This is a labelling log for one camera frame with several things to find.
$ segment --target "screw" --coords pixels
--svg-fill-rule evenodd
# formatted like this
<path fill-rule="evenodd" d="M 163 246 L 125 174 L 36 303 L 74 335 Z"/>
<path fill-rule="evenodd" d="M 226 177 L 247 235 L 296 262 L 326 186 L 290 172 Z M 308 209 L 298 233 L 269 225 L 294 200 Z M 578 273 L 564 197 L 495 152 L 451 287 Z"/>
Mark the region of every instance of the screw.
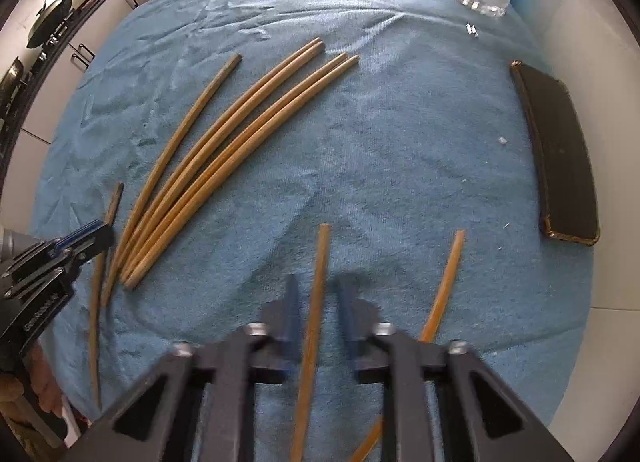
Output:
<path fill-rule="evenodd" d="M 396 333 L 396 327 L 391 323 L 378 323 L 373 327 L 376 336 L 391 336 Z"/>
<path fill-rule="evenodd" d="M 469 350 L 469 343 L 466 341 L 452 341 L 449 344 L 449 353 L 453 356 L 466 354 Z"/>
<path fill-rule="evenodd" d="M 193 356 L 193 348 L 189 343 L 175 343 L 174 344 L 174 356 L 176 357 L 192 357 Z"/>
<path fill-rule="evenodd" d="M 267 325 L 264 323 L 249 323 L 244 327 L 244 333 L 248 336 L 266 336 Z"/>

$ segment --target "frying pan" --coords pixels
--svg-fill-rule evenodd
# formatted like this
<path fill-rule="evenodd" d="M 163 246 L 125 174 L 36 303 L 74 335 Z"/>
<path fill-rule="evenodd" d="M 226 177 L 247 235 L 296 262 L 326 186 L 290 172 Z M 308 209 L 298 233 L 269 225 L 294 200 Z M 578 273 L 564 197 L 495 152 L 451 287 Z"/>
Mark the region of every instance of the frying pan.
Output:
<path fill-rule="evenodd" d="M 6 113 L 6 107 L 11 102 L 11 97 L 14 95 L 15 87 L 22 79 L 24 73 L 24 66 L 18 58 L 15 58 L 14 64 L 11 65 L 7 73 L 4 74 L 2 81 L 0 81 L 0 117 L 4 117 Z"/>
<path fill-rule="evenodd" d="M 47 0 L 44 0 L 42 10 L 38 12 L 38 18 L 29 32 L 27 48 L 44 45 L 70 10 L 71 0 L 55 0 L 49 6 L 47 6 Z"/>

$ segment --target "blue tablecloth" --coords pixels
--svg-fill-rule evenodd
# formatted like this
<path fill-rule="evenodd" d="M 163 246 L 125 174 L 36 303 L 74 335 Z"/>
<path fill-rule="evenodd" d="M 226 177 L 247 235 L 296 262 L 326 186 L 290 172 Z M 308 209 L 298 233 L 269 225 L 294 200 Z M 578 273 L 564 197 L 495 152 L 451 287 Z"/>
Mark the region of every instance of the blue tablecloth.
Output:
<path fill-rule="evenodd" d="M 104 402 L 172 341 L 219 339 L 253 320 L 261 303 L 282 294 L 286 273 L 301 276 L 306 300 L 316 228 L 329 222 L 329 276 L 359 273 L 361 296 L 415 334 L 453 234 L 466 229 L 438 340 L 471 341 L 549 421 L 586 321 L 592 251 L 538 230 L 531 148 L 508 64 L 548 68 L 513 11 L 496 20 L 453 0 L 149 1 L 109 37 L 66 108 L 38 185 L 33 234 L 64 235 L 100 218 L 123 181 L 120 232 L 168 138 L 229 55 L 240 52 L 242 63 L 177 158 L 317 35 L 326 42 L 322 59 L 347 51 L 361 56 L 359 66 L 229 178 L 137 291 L 116 291 L 100 323 Z M 86 347 L 91 271 L 44 346 L 70 400 L 96 418 Z M 329 293 L 307 460 L 344 460 L 381 403 L 379 389 L 354 387 L 337 328 Z M 294 398 L 293 383 L 260 388 L 259 460 L 286 458 Z"/>

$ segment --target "triangular cutout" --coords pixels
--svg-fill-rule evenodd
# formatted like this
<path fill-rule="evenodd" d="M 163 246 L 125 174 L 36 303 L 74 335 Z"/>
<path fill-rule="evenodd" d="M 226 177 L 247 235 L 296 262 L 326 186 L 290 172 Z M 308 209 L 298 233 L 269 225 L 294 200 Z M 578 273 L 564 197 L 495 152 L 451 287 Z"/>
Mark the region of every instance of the triangular cutout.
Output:
<path fill-rule="evenodd" d="M 522 429 L 522 419 L 478 372 L 471 372 L 484 430 L 489 438 L 500 438 Z"/>
<path fill-rule="evenodd" d="M 136 440 L 146 440 L 160 404 L 167 376 L 159 377 L 116 421 L 114 430 Z"/>

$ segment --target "chopstick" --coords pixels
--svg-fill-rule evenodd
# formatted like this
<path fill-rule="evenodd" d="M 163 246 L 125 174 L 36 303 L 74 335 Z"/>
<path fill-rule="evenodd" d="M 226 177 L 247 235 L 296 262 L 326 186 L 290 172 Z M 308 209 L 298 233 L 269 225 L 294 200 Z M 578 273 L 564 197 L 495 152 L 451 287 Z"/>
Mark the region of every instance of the chopstick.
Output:
<path fill-rule="evenodd" d="M 462 252 L 462 245 L 464 242 L 465 232 L 459 229 L 456 231 L 456 236 L 453 239 L 449 259 L 447 260 L 447 265 L 444 268 L 444 273 L 442 274 L 442 280 L 438 287 L 438 291 L 436 292 L 436 297 L 433 300 L 433 306 L 431 306 L 429 318 L 427 319 L 427 323 L 424 324 L 424 328 L 422 328 L 422 334 L 420 334 L 420 341 L 422 343 L 433 341 L 436 336 L 436 331 L 438 330 L 438 326 L 442 320 L 444 310 L 447 306 L 447 301 L 449 301 L 453 282 L 456 279 L 456 270 L 458 269 L 458 262 L 460 261 L 460 253 Z M 358 446 L 356 451 L 353 452 L 351 458 L 349 458 L 349 462 L 364 462 L 364 459 L 380 440 L 381 435 L 382 417 L 379 416 L 376 419 L 375 424 L 369 430 L 369 433 L 367 433 L 366 438 Z"/>
<path fill-rule="evenodd" d="M 262 76 L 256 83 L 254 83 L 251 86 L 251 88 L 249 88 L 240 97 L 238 97 L 236 101 L 231 106 L 229 106 L 226 109 L 226 111 L 222 115 L 220 115 L 220 117 L 218 117 L 218 119 L 211 125 L 211 127 L 209 127 L 206 133 L 202 135 L 202 137 L 200 137 L 200 139 L 193 145 L 193 147 L 187 153 L 187 156 L 184 157 L 180 161 L 180 163 L 176 166 L 174 172 L 171 174 L 168 180 L 164 183 L 164 186 L 162 186 L 159 193 L 151 202 L 143 218 L 138 222 L 138 225 L 136 226 L 133 232 L 130 244 L 127 247 L 125 253 L 123 254 L 123 258 L 120 264 L 118 265 L 119 267 L 123 267 L 124 263 L 129 263 L 131 251 L 134 247 L 137 250 L 140 249 L 140 247 L 142 246 L 140 244 L 140 234 L 143 232 L 143 229 L 146 226 L 148 226 L 150 219 L 158 210 L 158 207 L 162 203 L 162 200 L 164 200 L 164 198 L 167 196 L 167 193 L 169 192 L 171 187 L 176 183 L 180 175 L 182 175 L 185 169 L 187 169 L 188 166 L 193 162 L 193 160 L 196 158 L 200 150 L 202 150 L 202 148 L 213 138 L 213 136 L 218 132 L 218 130 L 220 130 L 222 125 L 225 124 L 225 122 L 228 121 L 228 119 L 233 114 L 235 114 L 236 111 L 241 109 L 242 106 L 244 106 L 245 103 L 247 103 L 252 98 L 252 96 L 254 96 L 260 89 L 262 89 L 271 79 L 273 79 L 273 77 L 275 77 L 282 70 L 284 70 L 286 66 L 292 63 L 304 52 L 306 52 L 307 50 L 314 47 L 314 45 L 317 45 L 320 42 L 321 40 L 319 37 L 313 39 L 312 41 L 309 41 L 302 48 L 293 52 L 292 55 L 287 57 L 284 61 L 281 61 L 279 64 L 277 64 L 277 66 L 275 66 L 273 69 L 267 72 L 264 76 Z"/>
<path fill-rule="evenodd" d="M 193 158 L 193 160 L 188 164 L 188 166 L 184 169 L 184 171 L 178 176 L 175 182 L 171 185 L 169 190 L 166 192 L 162 201 L 158 205 L 158 208 L 153 212 L 151 217 L 149 217 L 146 222 L 144 222 L 144 227 L 140 229 L 138 234 L 138 238 L 133 246 L 129 259 L 125 263 L 125 266 L 122 268 L 122 272 L 120 273 L 120 281 L 123 283 L 126 279 L 131 275 L 134 267 L 134 259 L 135 255 L 142 249 L 145 240 L 149 237 L 151 232 L 156 228 L 158 223 L 161 222 L 162 217 L 171 209 L 173 203 L 176 199 L 182 194 L 184 188 L 187 187 L 190 180 L 198 173 L 199 169 L 203 166 L 203 164 L 209 159 L 209 157 L 213 154 L 213 152 L 220 146 L 220 143 L 225 140 L 226 137 L 236 128 L 238 124 L 240 124 L 244 119 L 254 111 L 255 107 L 258 106 L 267 96 L 273 93 L 278 86 L 280 86 L 285 80 L 289 79 L 295 72 L 300 70 L 300 68 L 307 64 L 311 59 L 316 57 L 320 52 L 324 50 L 324 43 L 318 42 L 314 44 L 312 47 L 308 48 L 305 52 L 301 53 L 297 58 L 291 61 L 287 66 L 285 66 L 281 71 L 279 71 L 275 76 L 273 76 L 268 82 L 261 87 L 254 95 L 252 95 L 239 109 L 236 111 L 225 124 L 220 127 L 220 129 L 210 138 L 209 142 L 207 142 L 201 150 L 197 153 L 197 155 Z"/>
<path fill-rule="evenodd" d="M 329 263 L 330 234 L 331 225 L 321 223 L 318 228 L 314 284 L 309 296 L 309 314 L 306 318 L 305 343 L 300 364 L 300 383 L 298 384 L 298 400 L 296 401 L 296 411 L 293 419 L 289 462 L 302 462 L 302 455 L 305 451 L 306 428 L 309 424 L 309 414 L 311 412 L 318 343 L 320 341 L 324 281 Z"/>
<path fill-rule="evenodd" d="M 128 250 L 127 247 L 129 246 L 129 238 L 131 237 L 135 226 L 140 219 L 140 215 L 145 209 L 146 202 L 149 200 L 152 191 L 154 190 L 156 184 L 158 183 L 158 180 L 162 176 L 164 169 L 166 168 L 167 164 L 169 164 L 169 161 L 174 155 L 175 150 L 177 149 L 182 139 L 184 139 L 193 123 L 196 121 L 198 115 L 200 115 L 204 107 L 210 101 L 211 97 L 218 91 L 219 87 L 229 76 L 229 74 L 235 69 L 235 67 L 238 66 L 238 63 L 241 60 L 242 56 L 240 56 L 239 54 L 235 54 L 225 63 L 225 65 L 222 67 L 222 70 L 220 70 L 216 74 L 213 80 L 196 99 L 196 102 L 191 107 L 191 109 L 184 116 L 184 118 L 180 122 L 180 125 L 176 128 L 174 134 L 170 138 L 169 142 L 162 150 L 162 153 L 158 157 L 158 160 L 156 161 L 153 169 L 151 169 L 151 172 L 146 178 L 145 184 L 143 185 L 140 194 L 138 195 L 136 202 L 134 203 L 133 209 L 129 213 L 129 218 L 127 219 L 127 223 L 125 224 L 124 229 L 120 235 L 120 241 L 118 242 L 118 246 L 116 247 L 116 251 L 113 255 L 113 260 L 111 261 L 111 265 L 109 267 L 109 275 L 107 276 L 107 283 L 104 287 L 101 298 L 103 307 L 107 306 L 111 298 L 111 291 L 113 290 L 113 285 L 116 281 L 118 267 L 121 265 L 126 250 Z"/>
<path fill-rule="evenodd" d="M 316 70 L 314 73 L 307 76 L 302 82 L 294 86 L 289 92 L 279 98 L 274 104 L 272 104 L 267 110 L 265 110 L 261 115 L 259 115 L 247 128 L 245 128 L 240 135 L 238 135 L 228 146 L 226 146 L 220 155 L 218 155 L 213 162 L 202 172 L 200 176 L 193 182 L 193 184 L 189 187 L 188 193 L 185 193 L 185 196 L 181 197 L 178 203 L 175 204 L 172 209 L 170 209 L 172 215 L 177 215 L 178 212 L 184 207 L 186 201 L 190 199 L 193 194 L 195 194 L 210 178 L 210 176 L 217 171 L 220 166 L 228 160 L 233 153 L 235 153 L 238 148 L 247 141 L 251 135 L 253 135 L 256 131 L 258 131 L 271 117 L 273 117 L 277 112 L 279 112 L 282 108 L 284 108 L 290 101 L 294 100 L 301 93 L 305 92 L 306 89 L 313 86 L 318 80 L 322 79 L 326 74 L 337 68 L 340 64 L 342 64 L 348 55 L 346 53 L 341 53 L 327 64 Z M 146 230 L 147 235 L 151 236 L 150 239 L 146 241 L 146 243 L 140 247 L 139 251 L 136 253 L 136 257 L 130 259 L 130 262 L 127 265 L 131 265 L 131 268 L 127 270 L 127 277 L 129 277 L 133 268 L 140 263 L 144 255 L 150 250 L 151 245 L 156 239 L 158 239 L 162 231 L 164 231 L 164 227 L 160 230 L 158 225 L 154 228 Z"/>
<path fill-rule="evenodd" d="M 118 204 L 122 196 L 124 184 L 117 182 L 111 193 L 109 207 L 104 214 L 104 223 L 113 225 Z M 98 410 L 102 409 L 100 400 L 100 379 L 98 375 L 98 327 L 100 320 L 100 286 L 104 275 L 104 264 L 107 259 L 107 251 L 101 252 L 94 260 L 94 275 L 91 278 L 91 295 L 89 298 L 89 373 L 91 376 L 91 387 L 94 393 L 94 402 Z"/>
<path fill-rule="evenodd" d="M 267 137 L 290 119 L 290 117 L 313 98 L 313 96 L 324 90 L 333 80 L 340 77 L 345 71 L 351 68 L 351 66 L 357 63 L 358 59 L 358 56 L 347 59 L 322 79 L 315 82 L 311 87 L 306 89 L 305 92 L 301 93 L 271 117 L 260 129 L 239 146 L 238 150 L 207 179 L 197 192 L 193 193 L 191 189 L 187 190 L 147 240 L 150 248 L 142 257 L 139 264 L 136 265 L 131 276 L 127 279 L 127 288 L 134 288 L 140 282 L 158 257 L 164 252 L 164 249 L 169 246 L 177 233 L 186 225 L 196 211 L 202 207 L 202 204 L 204 204 L 209 196 L 211 196 L 222 182 L 224 182 Z"/>

